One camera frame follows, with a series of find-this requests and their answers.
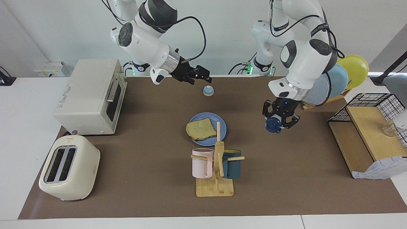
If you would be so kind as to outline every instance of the clear glass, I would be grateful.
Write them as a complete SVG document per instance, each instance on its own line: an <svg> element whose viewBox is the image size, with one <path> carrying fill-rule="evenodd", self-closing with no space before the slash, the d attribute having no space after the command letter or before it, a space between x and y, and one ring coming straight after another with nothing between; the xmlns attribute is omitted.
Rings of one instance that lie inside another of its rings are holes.
<svg viewBox="0 0 407 229"><path fill-rule="evenodd" d="M394 137L398 135L400 132L404 131L403 129L397 127L393 120L389 121L386 125L381 127L382 132L389 136L389 137Z"/></svg>

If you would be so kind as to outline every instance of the light blue knob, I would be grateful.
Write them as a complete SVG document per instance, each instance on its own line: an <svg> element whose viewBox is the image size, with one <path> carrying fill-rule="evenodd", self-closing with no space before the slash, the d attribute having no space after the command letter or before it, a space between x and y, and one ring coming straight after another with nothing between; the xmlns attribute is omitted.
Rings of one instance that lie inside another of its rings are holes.
<svg viewBox="0 0 407 229"><path fill-rule="evenodd" d="M213 95L213 92L214 92L213 87L210 86L210 85L205 86L204 89L203 89L203 94L206 95L206 96Z"/></svg>

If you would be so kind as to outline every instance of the mug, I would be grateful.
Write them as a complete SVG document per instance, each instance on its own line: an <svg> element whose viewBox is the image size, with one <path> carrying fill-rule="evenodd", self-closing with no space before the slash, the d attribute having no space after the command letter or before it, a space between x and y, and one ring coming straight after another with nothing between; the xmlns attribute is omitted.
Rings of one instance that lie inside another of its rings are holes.
<svg viewBox="0 0 407 229"><path fill-rule="evenodd" d="M222 157L223 165L223 178L226 179L237 179L240 177L240 160L238 161L228 161L230 157L241 156L242 152L240 150L224 150Z"/></svg>
<svg viewBox="0 0 407 229"><path fill-rule="evenodd" d="M203 179L212 177L213 150L205 148L193 149L192 155L204 156L208 158L207 161L192 158L192 176Z"/></svg>

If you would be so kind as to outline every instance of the dark blue round object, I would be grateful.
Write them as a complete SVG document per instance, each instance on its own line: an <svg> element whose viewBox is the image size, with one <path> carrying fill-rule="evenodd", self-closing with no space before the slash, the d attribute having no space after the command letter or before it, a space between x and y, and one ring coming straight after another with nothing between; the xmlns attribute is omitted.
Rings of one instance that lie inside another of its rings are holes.
<svg viewBox="0 0 407 229"><path fill-rule="evenodd" d="M281 121L275 117L270 117L265 123L266 130L271 133L280 133Z"/></svg>

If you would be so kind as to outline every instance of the mug handle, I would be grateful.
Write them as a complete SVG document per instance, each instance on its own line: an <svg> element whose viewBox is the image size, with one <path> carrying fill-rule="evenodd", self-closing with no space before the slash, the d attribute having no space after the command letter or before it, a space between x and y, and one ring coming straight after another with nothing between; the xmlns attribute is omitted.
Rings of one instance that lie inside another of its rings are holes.
<svg viewBox="0 0 407 229"><path fill-rule="evenodd" d="M212 157L208 155L205 155L205 157L208 158L208 161L206 163L206 169L203 172L203 176L209 178L211 176L208 176L208 171L212 169Z"/></svg>

